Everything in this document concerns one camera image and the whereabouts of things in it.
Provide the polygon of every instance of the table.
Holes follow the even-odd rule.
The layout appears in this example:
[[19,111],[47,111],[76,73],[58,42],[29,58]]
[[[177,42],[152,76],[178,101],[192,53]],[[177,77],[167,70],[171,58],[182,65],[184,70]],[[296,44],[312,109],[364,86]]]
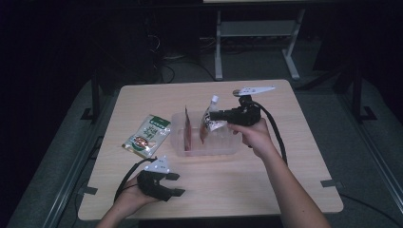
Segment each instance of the table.
[[[220,97],[220,109],[236,107],[239,106],[238,99],[232,91],[244,86],[276,87],[253,95],[254,101],[273,115],[291,171],[322,212],[341,211],[343,204],[336,188],[321,184],[331,176],[292,88],[285,80],[265,80],[123,87],[87,185],[96,188],[97,192],[84,195],[79,218],[100,219],[112,205],[122,178],[135,162],[141,160],[121,148],[121,144],[135,133],[148,114],[170,120],[172,114],[183,112],[185,105],[189,111],[203,111],[214,94]],[[280,213],[263,163],[247,146],[242,145],[234,155],[179,157],[168,136],[155,155],[166,155],[171,171],[181,175],[177,181],[162,181],[162,185],[186,191],[169,202],[146,205],[132,218],[215,218]]]

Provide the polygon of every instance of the food packet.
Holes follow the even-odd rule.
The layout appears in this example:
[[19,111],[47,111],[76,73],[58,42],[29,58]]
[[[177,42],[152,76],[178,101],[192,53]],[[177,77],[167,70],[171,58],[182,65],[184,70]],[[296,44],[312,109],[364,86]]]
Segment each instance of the food packet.
[[192,126],[190,125],[189,115],[187,115],[187,108],[184,108],[186,120],[184,122],[183,142],[184,151],[192,150]]
[[218,111],[217,102],[219,101],[219,97],[214,95],[211,99],[210,106],[205,110],[202,118],[201,118],[201,128],[200,128],[200,137],[201,142],[204,143],[204,139],[207,138],[208,132],[214,131],[225,125],[225,121],[210,121],[210,111]]
[[130,136],[122,147],[146,159],[151,158],[170,132],[171,122],[148,115],[136,134]]

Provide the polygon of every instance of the clear plastic container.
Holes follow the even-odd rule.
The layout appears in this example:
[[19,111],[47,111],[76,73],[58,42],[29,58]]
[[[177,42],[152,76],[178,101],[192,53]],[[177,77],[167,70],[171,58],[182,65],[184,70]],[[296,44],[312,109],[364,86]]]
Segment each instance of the clear plastic container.
[[185,122],[184,112],[176,113],[171,120],[170,141],[179,156],[205,156],[205,155],[230,155],[237,153],[241,134],[234,135],[226,125],[208,133],[202,143],[199,128],[204,112],[188,112],[192,125],[192,149],[184,151],[183,130]]

